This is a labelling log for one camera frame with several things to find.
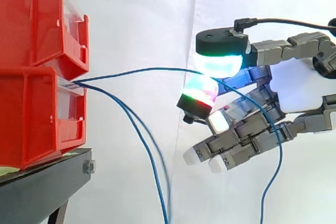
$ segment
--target robotic hand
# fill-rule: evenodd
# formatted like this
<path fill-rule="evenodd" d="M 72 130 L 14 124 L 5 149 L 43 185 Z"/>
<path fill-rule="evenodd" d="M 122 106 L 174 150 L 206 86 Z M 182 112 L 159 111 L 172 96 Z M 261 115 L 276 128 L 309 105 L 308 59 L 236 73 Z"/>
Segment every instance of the robotic hand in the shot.
<path fill-rule="evenodd" d="M 283 143 L 300 133 L 335 129 L 335 44 L 321 32 L 299 34 L 287 41 L 266 40 L 250 44 L 243 33 L 244 28 L 265 22 L 240 19 L 232 28 L 203 31 L 196 36 L 196 52 L 209 58 L 241 56 L 238 73 L 222 80 L 235 89 L 257 84 L 257 88 L 246 95 L 261 105 L 277 123 Z M 335 22 L 334 19 L 329 26 L 313 27 L 327 29 L 335 35 Z M 219 86 L 218 95 L 227 92 L 230 90 Z M 211 106 L 193 102 L 185 95 L 181 96 L 177 106 L 185 111 L 185 122 L 203 122 L 213 134 L 185 152 L 188 165 L 209 159 L 211 170 L 219 173 L 278 146 L 276 135 L 263 113 L 244 98 L 213 113 L 210 113 Z M 282 121 L 289 113 L 302 114 L 292 122 Z"/>

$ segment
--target red storage drawer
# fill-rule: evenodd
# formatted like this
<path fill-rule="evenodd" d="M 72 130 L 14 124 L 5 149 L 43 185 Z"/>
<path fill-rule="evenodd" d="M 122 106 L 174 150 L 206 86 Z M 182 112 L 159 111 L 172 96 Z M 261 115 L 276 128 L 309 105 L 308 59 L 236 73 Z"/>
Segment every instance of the red storage drawer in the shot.
<path fill-rule="evenodd" d="M 69 0 L 0 0 L 0 66 L 53 67 L 67 80 L 88 72 L 88 17 Z"/>
<path fill-rule="evenodd" d="M 85 143 L 86 91 L 52 68 L 0 68 L 0 90 L 0 166 L 25 169 Z"/>

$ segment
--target white fabric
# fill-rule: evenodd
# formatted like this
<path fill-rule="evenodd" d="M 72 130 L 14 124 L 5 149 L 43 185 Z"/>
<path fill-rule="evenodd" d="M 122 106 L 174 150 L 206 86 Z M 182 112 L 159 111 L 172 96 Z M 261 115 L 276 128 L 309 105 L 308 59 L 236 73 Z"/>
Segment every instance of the white fabric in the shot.
<path fill-rule="evenodd" d="M 195 0 L 74 2 L 89 16 L 88 76 L 186 67 Z M 156 71 L 91 84 L 117 95 L 144 120 L 172 170 L 183 83 L 183 73 Z M 87 118 L 86 146 L 93 149 L 97 170 L 71 198 L 65 223 L 163 223 L 149 158 L 124 112 L 107 96 L 89 91 Z"/>
<path fill-rule="evenodd" d="M 194 41 L 194 0 L 75 1 L 90 17 L 89 76 L 186 65 L 190 39 Z M 231 26 L 240 17 L 326 24 L 335 9 L 333 0 L 197 0 L 193 34 Z M 248 33 L 255 42 L 302 31 L 308 29 L 260 25 Z M 212 174 L 206 162 L 187 166 L 183 153 L 210 132 L 202 125 L 179 123 L 175 105 L 183 80 L 183 74 L 151 72 L 95 84 L 123 99 L 158 139 L 173 173 L 172 223 L 258 223 L 260 198 L 276 168 L 278 150 L 220 175 Z M 333 132 L 318 138 L 307 134 L 284 146 L 282 170 L 266 199 L 265 223 L 334 223 L 334 138 Z M 71 198 L 65 223 L 163 223 L 144 148 L 120 108 L 93 91 L 88 96 L 87 146 L 93 148 L 97 171 Z"/>

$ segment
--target metal bolt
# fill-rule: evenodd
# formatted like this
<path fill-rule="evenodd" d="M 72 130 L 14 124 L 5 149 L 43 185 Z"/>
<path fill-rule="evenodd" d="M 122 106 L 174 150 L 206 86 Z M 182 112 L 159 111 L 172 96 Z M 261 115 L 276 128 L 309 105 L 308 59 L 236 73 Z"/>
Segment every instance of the metal bolt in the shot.
<path fill-rule="evenodd" d="M 83 173 L 94 174 L 95 171 L 96 171 L 96 161 L 95 160 L 86 160 L 83 164 Z"/>

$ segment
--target black connector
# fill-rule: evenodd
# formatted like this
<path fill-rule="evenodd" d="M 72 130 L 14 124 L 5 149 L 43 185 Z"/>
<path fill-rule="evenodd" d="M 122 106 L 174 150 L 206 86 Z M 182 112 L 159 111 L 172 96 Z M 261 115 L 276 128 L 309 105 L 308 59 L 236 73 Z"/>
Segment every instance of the black connector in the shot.
<path fill-rule="evenodd" d="M 244 29 L 258 25 L 258 19 L 256 18 L 241 18 L 235 20 L 234 29 L 237 32 L 244 32 Z"/>

